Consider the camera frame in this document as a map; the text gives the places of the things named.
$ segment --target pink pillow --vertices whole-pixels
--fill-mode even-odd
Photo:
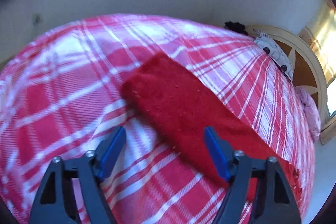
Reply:
[[[313,142],[317,142],[321,133],[321,119],[314,99],[301,86],[295,88],[296,94],[303,104],[303,111],[306,114],[308,127]]]

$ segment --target metal screw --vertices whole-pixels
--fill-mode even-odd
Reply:
[[[278,160],[277,160],[276,157],[269,157],[269,158],[268,158],[268,161],[269,161],[269,162],[272,162],[272,163],[275,163],[275,162],[277,162]]]
[[[58,162],[60,162],[60,161],[61,161],[61,157],[59,157],[59,156],[54,157],[54,158],[52,159],[52,162],[54,162],[54,163],[58,163]]]
[[[242,150],[235,150],[234,155],[236,157],[243,157],[245,156],[244,152]]]
[[[95,152],[94,150],[89,150],[85,153],[85,155],[88,157],[88,158],[91,158],[95,155]]]

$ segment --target pink plaid bedspread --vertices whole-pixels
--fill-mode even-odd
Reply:
[[[111,15],[45,33],[1,73],[0,195],[21,223],[50,160],[95,149],[120,124],[127,144],[102,185],[118,223],[211,223],[225,189],[184,164],[120,97],[132,70],[158,51],[190,70],[300,169],[304,214],[315,162],[305,114],[293,86],[253,39],[185,20]],[[88,223],[80,198],[78,208]],[[246,203],[241,223],[251,208]]]

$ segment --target white pillow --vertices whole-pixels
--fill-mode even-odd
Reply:
[[[278,68],[293,81],[293,66],[288,56],[270,36],[260,30],[253,29],[258,37],[254,42],[266,52],[278,65]]]

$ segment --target white stripe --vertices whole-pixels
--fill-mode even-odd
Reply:
[[[268,96],[267,93],[270,92],[271,95],[274,96],[275,86],[274,86],[274,81],[273,81],[274,71],[269,66],[267,67],[266,70],[268,71],[268,75],[266,76],[266,79],[265,79],[264,84],[262,86],[262,90],[265,90],[266,85],[268,86],[268,89],[266,91],[266,102],[267,102],[268,98],[270,98],[270,96]],[[258,104],[255,113],[258,113],[260,111],[260,108],[261,108],[261,104]],[[255,131],[256,131],[255,127],[256,127],[256,122],[257,121],[261,121],[259,128],[261,127],[263,129],[262,131],[259,129],[258,133],[262,133],[264,135],[263,140],[264,140],[264,142],[266,142],[267,135],[268,135],[268,132],[269,132],[269,125],[270,125],[270,117],[269,117],[268,113],[265,112],[265,111],[262,111],[261,114],[260,114],[260,119],[257,115],[254,116],[251,127]]]
[[[245,81],[244,77],[241,77],[242,74],[244,75],[248,75],[250,73],[251,70],[253,70],[255,68],[255,64],[257,62],[257,58],[255,58],[254,60],[251,60],[251,64],[248,67],[247,71],[243,71],[241,70],[239,72],[239,74],[236,76],[237,79],[240,78],[239,82],[236,82],[236,87],[234,88],[234,90],[232,90],[232,87],[230,85],[228,85],[219,95],[219,99],[222,99],[224,97],[224,95],[227,94],[227,92],[230,91],[230,94],[224,99],[224,105],[227,105],[229,103],[229,101],[231,100],[232,97],[236,96],[236,92],[237,90],[241,87],[242,83]]]
[[[211,61],[216,60],[217,64],[225,63],[225,60],[228,58],[226,54],[225,55],[220,54],[217,56],[218,57],[217,59],[215,57],[215,58],[212,58]],[[223,81],[223,83],[226,82],[220,76],[220,74],[218,74],[217,70],[214,69],[213,65],[210,64],[209,60],[206,60],[206,58],[204,58],[203,62],[192,65],[192,68],[194,69],[194,75],[202,82],[203,85],[209,88],[213,93],[218,94],[221,91],[221,89],[217,85],[215,85],[215,83],[212,81],[212,79],[207,74],[204,73],[205,69],[200,69],[200,67],[202,67],[204,64],[207,64],[208,68],[210,67],[212,69],[212,72],[215,72],[215,74],[219,77],[221,81]]]
[[[280,121],[279,121],[279,125],[280,125],[280,129],[279,129],[279,136],[278,136],[278,141],[277,141],[277,148],[275,149],[275,153],[278,153],[278,149],[279,149],[279,143],[280,143],[280,136],[282,134],[282,131],[281,131],[281,125],[282,125],[282,113],[283,111],[280,112]]]
[[[108,121],[105,121],[105,122],[102,122],[98,127],[97,129],[94,131],[93,135],[92,136],[95,136],[101,132],[104,132],[108,129],[111,129],[112,127],[118,125],[118,124],[121,124],[122,122],[126,121],[126,118],[127,118],[127,113],[123,113],[121,115],[119,115],[118,117],[115,117],[111,120],[108,120]]]
[[[88,37],[88,39],[90,40],[90,42],[91,42],[93,48],[94,48],[94,49],[96,50],[96,52],[98,53],[99,58],[100,58],[101,60],[105,61],[107,58],[106,58],[105,54],[102,52],[101,48],[99,47],[99,45],[98,45],[96,39],[94,38],[94,36],[90,33],[89,29],[87,28],[87,24],[86,24],[86,22],[83,23],[83,26],[85,27],[85,28],[84,28],[84,32],[85,32],[86,36]],[[82,41],[81,41],[81,42],[83,42],[83,43],[85,43],[85,44],[88,45],[87,40],[86,40],[84,34],[83,34],[82,32],[80,32],[80,34],[81,34],[81,37],[82,37]],[[89,48],[90,48],[90,51],[86,51],[86,52],[87,52],[87,53],[90,53],[90,52],[93,53],[93,52],[92,52],[92,49],[91,49],[90,46],[89,46]],[[110,63],[110,62],[104,62],[104,63],[107,65],[107,67],[110,67],[110,66],[111,66],[111,63]]]
[[[209,208],[210,206],[217,201],[218,197],[223,193],[223,189],[219,189],[207,202],[207,204],[204,206],[204,208],[195,215],[191,220],[189,220],[188,224],[194,224]]]
[[[142,156],[145,155],[144,151],[142,150],[142,148],[138,145],[138,142],[136,139],[137,136],[137,128],[132,128],[130,126],[130,121],[129,120],[125,125],[125,131],[127,132],[126,134],[126,146],[125,146],[125,151],[123,156],[120,156],[123,160],[122,161],[117,161],[112,174],[110,176],[110,180],[112,181],[113,178],[115,177],[116,174],[118,174],[120,171],[123,171],[127,168],[130,168],[133,164],[134,161],[137,159],[140,159]]]
[[[273,98],[276,98],[276,93],[279,91],[279,85],[280,85],[280,80],[277,81],[277,87],[274,87],[274,93],[273,93]],[[274,107],[272,110],[277,109],[278,101],[274,100]],[[269,127],[268,127],[268,135],[269,137],[265,139],[265,142],[267,143],[268,146],[271,145],[272,143],[272,138],[273,138],[273,132],[274,132],[274,126],[275,126],[275,120],[276,120],[276,114],[272,111],[273,114],[273,121],[270,121]],[[257,122],[257,117],[255,116],[253,124]]]
[[[242,116],[243,116],[243,114],[244,114],[244,111],[245,111],[245,109],[246,109],[246,107],[247,107],[247,105],[248,105],[248,102],[250,101],[250,98],[251,98],[252,94],[254,94],[255,86],[256,86],[257,83],[260,81],[260,79],[259,79],[259,75],[261,74],[261,71],[262,71],[262,66],[260,66],[259,71],[258,71],[258,74],[257,74],[257,76],[256,76],[256,79],[255,79],[255,81],[254,81],[254,83],[253,83],[253,86],[252,86],[251,89],[250,89],[249,95],[247,96],[247,98],[246,98],[246,100],[245,100],[245,103],[244,103],[243,107],[241,108],[241,111],[240,111],[240,113],[239,113],[239,115],[238,115],[238,118],[239,118],[239,119],[242,118]]]
[[[179,46],[179,47],[176,49],[175,52],[169,54],[169,57],[170,57],[171,59],[174,59],[174,58],[176,58],[176,56],[179,55],[180,52],[182,52],[182,51],[185,50],[185,49],[186,49],[185,46]]]
[[[105,140],[105,139],[106,139],[106,136],[99,136],[99,137],[95,138],[94,140],[90,140],[86,143],[81,144],[80,146],[77,146],[77,147],[63,153],[60,156],[62,156],[62,158],[64,158],[64,159],[73,159],[73,158],[82,156],[85,151],[95,149],[98,146],[98,144],[102,140]],[[28,191],[31,190],[37,183],[41,182],[49,164],[50,164],[50,162],[46,162],[46,163],[42,164],[39,167],[38,171],[29,180],[24,181],[22,183],[22,185],[23,185],[22,189],[25,191],[24,196],[27,196]]]
[[[195,68],[199,68],[199,67],[203,66],[204,64],[207,64],[207,62],[208,63],[209,62],[213,62],[214,60],[221,59],[221,58],[223,58],[225,56],[226,56],[226,53],[219,54],[219,55],[216,55],[216,56],[214,56],[213,58],[211,58],[211,59],[209,59],[207,61],[199,62],[197,64],[188,64],[188,65],[185,66],[185,68],[187,70],[194,70]]]
[[[115,175],[111,175],[109,178],[107,178],[103,185],[102,188],[106,189],[108,187],[110,187],[105,196],[109,197],[112,195],[112,193],[114,192],[115,188],[117,187],[117,185],[120,185],[121,183],[124,183],[126,180],[128,180],[130,177],[132,177],[133,175],[141,172],[142,170],[144,170],[145,168],[148,167],[148,165],[153,161],[153,159],[159,155],[160,153],[162,153],[163,151],[167,150],[167,146],[162,144],[160,146],[158,146],[156,149],[153,150],[153,152],[149,155],[148,158],[141,160],[140,162],[138,162],[137,164],[135,164],[134,166],[132,166],[126,173],[122,174],[121,176],[119,176],[117,179],[115,179]]]
[[[49,153],[52,153],[56,149],[72,142],[73,140],[79,139],[79,138],[89,134],[90,132],[92,132],[92,130],[94,130],[95,128],[98,127],[98,125],[101,123],[102,118],[107,113],[112,112],[114,110],[117,110],[118,109],[117,107],[123,107],[123,104],[120,101],[124,101],[124,100],[118,100],[118,101],[114,102],[113,104],[106,106],[104,108],[102,114],[100,115],[100,117],[98,117],[97,119],[93,120],[91,123],[84,126],[81,130],[79,130],[77,132],[74,132],[73,134],[71,134],[69,136],[66,136],[66,137],[54,142],[53,144],[48,146],[46,149],[41,151],[40,154],[41,155],[48,155]],[[114,119],[115,119],[114,121],[116,121],[116,122],[120,121],[119,117],[115,117]],[[24,164],[21,167],[22,173],[24,174],[24,173],[28,172],[29,170],[31,170],[32,168],[34,168],[37,164],[39,164],[40,160],[41,159],[39,157],[34,157],[29,162]]]
[[[122,26],[125,28],[125,30],[128,31],[128,33],[130,35],[132,35],[136,40],[137,42],[140,42],[141,45],[143,45],[144,47],[146,47],[146,49],[148,51],[150,51],[152,54],[154,54],[153,50],[149,47],[150,44],[153,44],[154,41],[153,40],[150,40],[150,43],[146,44],[145,42],[142,41],[143,39],[143,36],[139,36],[137,35],[135,32],[134,32],[134,29],[132,30],[128,25],[126,24],[122,24]]]
[[[218,46],[234,43],[235,41],[236,40],[226,40],[224,42],[219,42],[219,43],[212,43],[212,44],[206,44],[206,45],[200,45],[200,46],[193,46],[193,50],[194,51],[198,51],[198,50],[205,49],[205,48],[218,47]]]
[[[12,169],[13,165],[14,165],[14,162],[15,162],[15,159],[17,157],[17,154],[18,154],[18,150],[14,150],[11,154],[10,154],[10,157],[9,159],[7,160],[7,164],[6,164],[6,167],[5,167],[5,172],[8,172],[10,169]]]
[[[97,43],[96,39],[94,38],[94,36],[89,32],[88,28],[87,28],[87,24],[85,22],[85,33],[87,35],[87,37],[90,39],[90,42],[93,46],[93,48],[95,49],[95,51],[99,54],[100,59],[104,62],[105,66],[109,69],[109,74],[105,75],[104,77],[102,77],[102,81],[108,83],[110,81],[111,75],[110,75],[110,71],[111,70],[115,70],[114,66],[112,65],[112,63],[107,60],[106,55],[103,53],[103,51],[101,50],[99,44]],[[99,72],[100,75],[104,74],[104,70],[102,68],[101,65],[95,66],[95,69]],[[110,90],[112,93],[119,93],[116,89],[116,87],[114,85],[106,85],[105,88],[107,88],[108,90]]]
[[[80,61],[83,61],[83,60],[87,60],[87,56],[84,54],[84,52],[82,54],[80,54],[80,55],[78,54],[78,55],[75,55],[75,56],[61,55],[61,56],[58,56],[58,58],[59,58],[59,60],[58,60],[58,62],[59,62],[58,64],[59,65],[62,65],[62,63],[66,63],[66,62],[74,62],[74,63],[76,63],[76,62],[80,62]],[[43,67],[41,67],[39,69],[36,68],[35,66],[40,65],[39,61],[40,61],[39,59],[36,59],[34,61],[34,69],[35,70],[30,73],[30,76],[38,75],[40,73],[44,73],[44,72],[48,72],[49,71],[49,67],[47,67],[47,66],[43,66]]]
[[[38,112],[38,113],[35,113],[33,115],[30,115],[30,116],[27,116],[27,117],[24,117],[20,120],[18,120],[16,122],[16,128],[20,128],[20,127],[23,127],[27,124],[30,124],[30,123],[33,123],[33,122],[36,122],[38,121],[39,119],[57,111],[60,107],[62,106],[65,106],[66,104],[68,104],[69,102],[85,95],[85,94],[88,94],[94,90],[97,90],[98,88],[100,88],[102,86],[102,83],[101,81],[96,81],[94,82],[93,84],[81,89],[81,90],[78,90],[72,94],[70,94],[69,96],[59,100],[56,104],[52,104],[50,105],[49,107],[43,109],[42,111]]]
[[[172,162],[174,159],[176,159],[177,155],[174,153],[169,154],[164,159],[160,160],[157,164],[155,164],[151,170],[148,171],[148,173],[139,179],[138,181],[134,182],[133,184],[129,185],[124,190],[120,191],[117,195],[115,195],[111,202],[109,203],[110,208],[113,208],[113,206],[117,203],[117,201],[135,193],[139,189],[141,189],[149,180],[150,178],[155,175],[156,172],[158,172],[160,169],[164,168],[167,164]]]
[[[84,61],[79,61],[79,62],[73,63],[73,64],[68,65],[68,66],[60,67],[58,69],[58,74],[62,74],[62,73],[65,73],[65,72],[70,72],[70,71],[75,70],[77,68],[83,67],[84,65],[94,63],[94,62],[97,62],[99,60],[100,59],[92,58],[91,61],[87,59],[87,60],[84,60]],[[54,75],[54,76],[43,75],[39,78],[34,78],[34,79],[29,80],[28,85],[37,85],[37,84],[47,83],[47,82],[50,82],[53,79],[56,79],[57,77],[58,77],[58,75]]]
[[[217,202],[216,206],[214,206],[214,207],[211,209],[211,211],[207,214],[207,216],[206,216],[205,218],[202,219],[201,222],[199,222],[199,224],[205,224],[205,223],[208,223],[209,219],[211,219],[211,222],[212,222],[212,221],[213,221],[212,218],[215,217],[217,211],[219,210],[219,208],[220,208],[220,206],[221,206],[221,204],[222,204],[222,201],[223,201],[223,199],[220,200],[219,202]]]
[[[114,32],[112,32],[112,30],[110,28],[108,28],[100,18],[97,18],[98,19],[98,22],[100,25],[103,26],[103,28],[105,29],[105,31],[107,31],[109,33],[110,36],[112,36],[112,38],[117,41],[117,42],[120,42],[120,39],[114,34]]]
[[[177,201],[179,201],[181,197],[183,197],[186,193],[188,193],[190,189],[193,188],[202,177],[203,177],[202,174],[197,173],[196,176],[186,186],[184,186],[174,196],[172,196],[167,202],[165,202],[155,215],[145,220],[142,224],[154,224],[158,222],[163,216],[163,214],[170,208],[170,206],[177,203]]]
[[[245,220],[245,217],[247,216],[247,214],[249,213],[249,211],[251,210],[251,207],[252,207],[252,203],[251,202],[249,202],[248,203],[248,207],[247,207],[247,209],[246,209],[246,211],[245,211],[245,213],[244,213],[244,215],[243,215],[243,217],[241,218],[241,220],[239,221],[239,223],[238,224],[242,224],[243,223],[243,221]]]
[[[148,130],[146,129],[148,129],[148,127],[145,129],[144,126],[146,125],[144,125],[138,119],[132,119],[129,122],[133,128],[136,128],[137,136],[140,140],[140,142],[137,141],[137,145],[144,150],[145,154],[150,153],[154,149],[156,142],[151,139],[150,134],[147,134]]]

